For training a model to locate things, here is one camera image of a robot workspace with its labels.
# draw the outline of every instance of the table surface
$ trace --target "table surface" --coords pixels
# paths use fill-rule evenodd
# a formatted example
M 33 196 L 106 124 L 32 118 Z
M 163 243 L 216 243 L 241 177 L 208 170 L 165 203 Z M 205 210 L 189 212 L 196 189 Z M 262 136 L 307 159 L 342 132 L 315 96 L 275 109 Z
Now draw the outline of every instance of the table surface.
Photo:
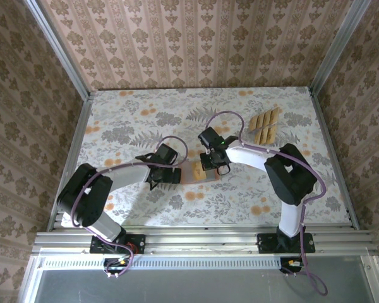
M 316 113 L 305 87 L 194 88 L 97 92 L 80 149 L 78 165 L 112 166 L 152 152 L 162 136 L 179 136 L 188 144 L 189 160 L 203 148 L 197 136 L 206 122 L 222 110 L 235 110 L 247 122 L 266 110 L 280 107 L 277 135 L 272 146 L 296 145 L 327 185 L 326 195 L 306 209 L 306 223 L 349 223 L 344 196 L 335 178 Z M 234 115 L 217 117 L 212 126 L 223 136 L 237 135 Z M 243 138 L 253 142 L 254 133 Z M 179 141 L 166 141 L 183 158 Z M 123 225 L 276 225 L 280 200 L 266 173 L 232 164 L 219 181 L 190 185 L 163 185 L 149 191 L 145 183 L 113 191 L 105 212 Z M 318 182 L 313 193 L 320 192 Z M 64 214 L 62 226 L 70 227 Z

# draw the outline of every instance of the purple cable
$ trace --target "purple cable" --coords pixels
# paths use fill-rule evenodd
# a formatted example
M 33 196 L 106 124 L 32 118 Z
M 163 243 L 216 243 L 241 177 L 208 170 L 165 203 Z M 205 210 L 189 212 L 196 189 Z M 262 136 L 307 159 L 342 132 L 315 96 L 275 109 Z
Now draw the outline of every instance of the purple cable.
M 297 276 L 307 276 L 307 272 L 305 271 L 300 271 L 299 273 L 293 273 L 291 270 L 289 270 L 288 268 L 286 267 L 282 267 L 283 270 L 286 270 L 289 274 L 291 275 L 297 275 Z M 328 294 L 328 289 L 327 289 L 327 286 L 326 284 L 324 283 L 324 281 L 318 276 L 318 275 L 315 275 L 314 273 L 310 273 L 310 276 L 311 276 L 311 279 L 314 281 L 314 284 L 317 285 L 317 281 L 319 281 L 323 287 L 324 287 L 324 294 L 323 296 L 326 296 Z
M 177 139 L 179 141 L 182 142 L 182 144 L 184 145 L 185 147 L 185 156 L 184 156 L 184 159 L 180 162 L 178 162 L 177 164 L 173 164 L 173 165 L 164 165 L 164 164 L 158 164 L 158 163 L 146 163 L 146 162 L 133 162 L 133 163 L 124 163 L 124 164 L 120 164 L 120 165 L 117 165 L 117 166 L 114 166 L 114 167 L 111 167 L 109 169 L 104 169 L 104 170 L 101 170 L 99 172 L 96 172 L 91 178 L 89 178 L 89 180 L 86 182 L 86 184 L 84 184 L 84 186 L 82 187 L 81 191 L 79 192 L 77 198 L 75 199 L 75 202 L 73 203 L 73 206 L 71 208 L 71 211 L 70 211 L 70 219 L 71 219 L 71 224 L 74 226 L 74 227 L 79 227 L 80 224 L 79 223 L 75 223 L 75 212 L 76 212 L 76 209 L 77 209 L 77 206 L 78 206 L 78 203 L 80 202 L 80 199 L 81 197 L 83 196 L 85 190 L 91 185 L 91 183 L 96 179 L 98 178 L 98 176 L 106 173 L 106 172 L 110 172 L 112 170 L 116 170 L 116 169 L 122 169 L 124 167 L 128 167 L 128 166 L 141 166 L 141 165 L 153 165 L 153 166 L 158 166 L 158 167 L 165 167 L 165 168 L 173 168 L 173 167 L 177 167 L 177 166 L 180 166 L 181 164 L 183 164 L 186 160 L 187 160 L 187 157 L 188 157 L 188 146 L 187 144 L 185 143 L 185 141 L 177 136 L 166 136 L 164 138 L 162 138 L 158 143 L 157 143 L 157 147 L 159 147 L 159 145 L 167 138 L 174 138 L 174 139 Z M 124 249 L 126 249 L 127 251 L 129 251 L 129 254 L 130 254 L 130 258 L 129 258 L 129 262 L 128 264 L 126 265 L 126 267 L 119 273 L 119 275 L 123 275 L 128 269 L 129 267 L 131 267 L 131 264 L 133 262 L 133 258 L 134 258 L 134 254 L 133 254 L 133 251 L 132 249 L 130 249 L 128 246 L 125 246 L 123 244 L 117 244 L 117 243 L 112 243 L 112 242 L 109 242 L 107 240 L 105 240 L 104 238 L 102 238 L 101 236 L 93 233 L 90 229 L 86 228 L 86 230 L 88 230 L 90 233 L 92 233 L 93 235 L 95 235 L 97 238 L 99 238 L 102 242 L 108 244 L 108 245 L 112 245 L 112 246 L 117 246 L 117 247 L 122 247 Z
M 303 161 L 300 161 L 299 159 L 293 157 L 293 156 L 290 156 L 290 155 L 287 155 L 286 153 L 282 153 L 280 151 L 276 151 L 276 150 L 271 150 L 269 148 L 264 148 L 264 147 L 259 147 L 259 146 L 253 146 L 253 145 L 249 145 L 247 143 L 244 143 L 241 139 L 241 134 L 243 133 L 243 129 L 244 129 L 244 119 L 242 116 L 240 116 L 237 112 L 233 112 L 231 110 L 224 110 L 222 112 L 217 112 L 216 114 L 214 114 L 210 119 L 209 121 L 207 122 L 207 126 L 206 128 L 209 127 L 209 124 L 212 122 L 213 119 L 215 119 L 217 116 L 221 115 L 221 114 L 233 114 L 235 116 L 238 116 L 241 120 L 241 129 L 240 129 L 240 132 L 239 132 L 239 142 L 244 146 L 244 147 L 247 147 L 247 148 L 250 148 L 252 150 L 256 150 L 256 151 L 259 151 L 259 152 L 265 152 L 265 153 L 272 153 L 274 155 L 279 155 L 279 156 L 282 156 L 284 158 L 288 158 L 289 160 L 292 160 L 294 162 L 296 162 L 297 164 L 303 166 L 305 169 L 307 169 L 309 172 L 311 172 L 315 177 L 316 179 L 318 180 L 318 182 L 320 183 L 321 187 L 322 187 L 322 192 L 316 196 L 313 196 L 313 197 L 310 197 L 310 198 L 307 198 L 303 201 L 303 205 L 302 205 L 302 212 L 301 212 L 301 221 L 300 221 L 300 235 L 301 235 L 301 256 L 302 256 L 302 260 L 303 260 L 303 264 L 304 264 L 304 268 L 305 268 L 305 272 L 303 274 L 306 274 L 306 276 L 308 276 L 309 278 L 309 281 L 310 281 L 310 284 L 311 286 L 322 296 L 326 296 L 328 294 L 328 290 L 327 290 L 327 286 L 324 284 L 324 282 L 319 279 L 316 275 L 313 275 L 312 273 L 310 273 L 309 271 L 309 268 L 308 268 L 308 260 L 306 259 L 306 253 L 304 251 L 304 245 L 303 245 L 303 220 L 304 220 L 304 213 L 306 211 L 306 203 L 307 202 L 310 202 L 310 201 L 314 201 L 316 199 L 319 199 L 321 197 L 323 197 L 327 191 L 327 188 L 326 188 L 326 184 L 324 183 L 323 179 L 320 177 L 320 175 L 314 170 L 312 169 L 308 164 L 304 163 Z M 323 284 L 324 286 L 324 289 L 325 291 L 324 292 L 321 292 L 318 287 L 317 287 L 317 284 L 315 283 L 313 277 L 316 276 L 319 281 L 321 281 L 321 283 Z

